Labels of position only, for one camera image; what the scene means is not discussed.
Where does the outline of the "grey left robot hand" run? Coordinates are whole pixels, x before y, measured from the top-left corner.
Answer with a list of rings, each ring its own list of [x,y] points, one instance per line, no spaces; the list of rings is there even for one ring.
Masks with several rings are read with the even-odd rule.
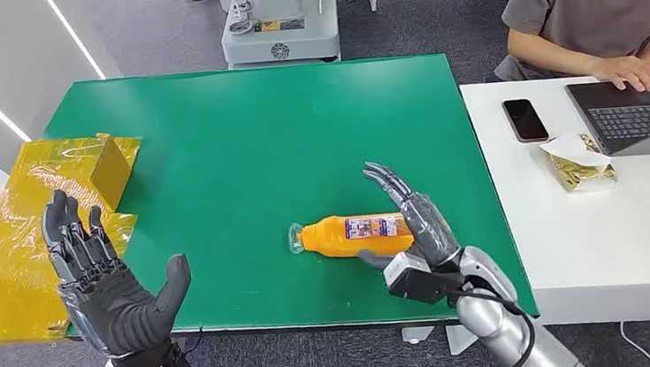
[[[75,197],[55,189],[42,212],[42,237],[71,324],[109,358],[165,343],[191,282],[187,257],[169,257],[165,283],[152,294],[118,255],[101,223],[100,208],[90,209],[88,226],[78,208]]]

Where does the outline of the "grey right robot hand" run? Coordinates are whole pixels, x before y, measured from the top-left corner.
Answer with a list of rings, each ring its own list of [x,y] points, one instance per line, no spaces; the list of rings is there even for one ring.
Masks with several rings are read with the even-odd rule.
[[[402,214],[413,236],[406,253],[422,258],[433,271],[456,272],[463,249],[432,200],[381,164],[366,161],[363,175],[377,183]]]

